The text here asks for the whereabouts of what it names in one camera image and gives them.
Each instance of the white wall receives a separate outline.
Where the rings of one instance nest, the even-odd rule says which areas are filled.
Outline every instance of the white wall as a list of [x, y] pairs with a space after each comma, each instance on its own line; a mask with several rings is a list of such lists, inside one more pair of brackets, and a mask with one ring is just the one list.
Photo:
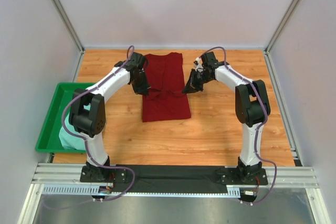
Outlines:
[[61, 0], [85, 47], [265, 47], [291, 0]]
[[1, 223], [16, 223], [38, 161], [35, 144], [56, 84], [79, 52], [51, 0], [0, 0]]
[[336, 223], [336, 2], [302, 0], [271, 58], [303, 163], [313, 166]]

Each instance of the aluminum frame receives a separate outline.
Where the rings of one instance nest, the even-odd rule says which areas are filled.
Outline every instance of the aluminum frame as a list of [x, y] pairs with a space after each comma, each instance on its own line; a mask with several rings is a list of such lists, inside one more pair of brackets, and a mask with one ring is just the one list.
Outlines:
[[280, 21], [277, 29], [275, 30], [271, 40], [269, 41], [267, 47], [265, 48], [266, 53], [269, 53], [272, 50], [272, 47], [275, 45], [276, 41], [278, 40], [280, 34], [282, 33], [284, 27], [286, 26], [289, 18], [292, 16], [293, 12], [299, 5], [300, 0], [292, 0], [288, 9], [286, 10], [282, 20]]
[[62, 19], [62, 21], [64, 22], [64, 25], [66, 26], [66, 28], [68, 29], [70, 36], [72, 37], [74, 43], [76, 44], [76, 46], [78, 47], [80, 52], [84, 52], [84, 46], [83, 44], [80, 42], [80, 39], [74, 29], [74, 27], [71, 24], [70, 19], [68, 18], [67, 13], [65, 12], [62, 3], [60, 2], [60, 0], [51, 0], [52, 3], [54, 4], [56, 11], [58, 12], [60, 18]]
[[327, 208], [325, 207], [321, 190], [306, 188], [311, 211], [317, 224], [331, 224]]
[[[48, 164], [39, 163], [33, 176], [32, 184], [66, 184], [83, 185], [79, 181], [81, 169], [84, 164]], [[265, 166], [268, 181], [274, 178], [274, 167]], [[231, 185], [227, 187], [249, 187], [247, 185]], [[312, 167], [278, 167], [276, 188], [319, 188]]]
[[83, 62], [84, 54], [85, 54], [85, 50], [80, 53], [79, 60], [76, 66], [76, 71], [75, 71], [74, 77], [72, 78], [72, 82], [75, 82], [78, 78], [78, 74], [79, 74], [80, 66], [82, 65], [82, 62]]
[[38, 203], [40, 201], [43, 185], [31, 184], [26, 200], [19, 216], [18, 224], [33, 223], [37, 211]]
[[270, 53], [266, 52], [266, 50], [264, 51], [264, 59], [266, 62], [266, 67], [268, 69], [268, 73], [271, 79], [271, 83], [273, 86], [273, 90], [274, 90], [274, 94], [279, 106], [279, 110], [280, 110], [280, 114], [281, 114], [281, 118], [285, 127], [285, 131], [286, 131], [286, 135], [287, 135], [287, 139], [289, 141], [289, 145], [291, 147], [291, 151], [292, 151], [292, 155], [293, 155], [293, 159], [297, 158], [300, 160], [300, 153], [297, 149], [297, 145], [295, 143], [295, 134], [294, 131], [292, 130], [291, 127], [291, 121], [290, 118], [288, 116], [288, 110], [287, 107], [284, 103], [284, 100], [282, 98], [281, 95], [281, 90], [280, 90], [280, 86], [279, 86], [279, 81], [278, 78], [276, 76], [276, 73], [274, 72], [274, 66], [270, 57]]

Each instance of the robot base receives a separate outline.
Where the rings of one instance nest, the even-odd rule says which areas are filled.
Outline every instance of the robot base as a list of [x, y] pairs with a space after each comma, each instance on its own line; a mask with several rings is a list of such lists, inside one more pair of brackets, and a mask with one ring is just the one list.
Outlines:
[[[110, 157], [104, 166], [110, 166]], [[115, 183], [125, 183], [127, 170], [105, 169], [96, 167], [86, 162], [83, 166], [79, 181], [84, 183], [108, 183], [113, 186]]]
[[238, 158], [238, 166], [236, 168], [221, 168], [217, 171], [221, 175], [221, 182], [224, 185], [268, 185], [265, 169], [262, 169], [261, 162], [253, 166], [246, 166]]

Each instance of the light blue cloth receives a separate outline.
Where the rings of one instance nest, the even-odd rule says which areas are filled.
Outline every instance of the light blue cloth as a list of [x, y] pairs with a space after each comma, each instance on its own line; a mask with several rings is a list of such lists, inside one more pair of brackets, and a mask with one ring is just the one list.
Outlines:
[[[84, 106], [84, 109], [90, 110], [90, 105]], [[75, 128], [69, 123], [69, 114], [65, 117], [65, 126], [69, 129], [69, 131], [79, 134], [75, 131]], [[63, 126], [59, 131], [59, 139], [61, 140], [61, 144], [64, 149], [66, 150], [81, 150], [85, 151], [85, 145], [83, 139], [75, 136], [71, 136], [68, 134]]]

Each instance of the fabric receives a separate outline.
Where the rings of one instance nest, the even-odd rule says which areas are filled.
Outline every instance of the fabric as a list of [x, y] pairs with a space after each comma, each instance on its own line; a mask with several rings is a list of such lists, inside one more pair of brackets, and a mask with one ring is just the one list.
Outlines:
[[182, 94], [184, 76], [182, 54], [145, 55], [149, 95], [142, 97], [142, 121], [153, 122], [191, 118], [188, 97]]
[[[86, 110], [90, 110], [90, 105], [84, 106]], [[75, 128], [69, 123], [69, 114], [65, 117], [65, 125], [69, 129], [69, 131], [79, 134], [75, 131]], [[85, 144], [83, 139], [75, 136], [71, 136], [68, 134], [63, 126], [59, 130], [59, 139], [61, 141], [61, 145], [65, 150], [81, 150], [85, 151]]]

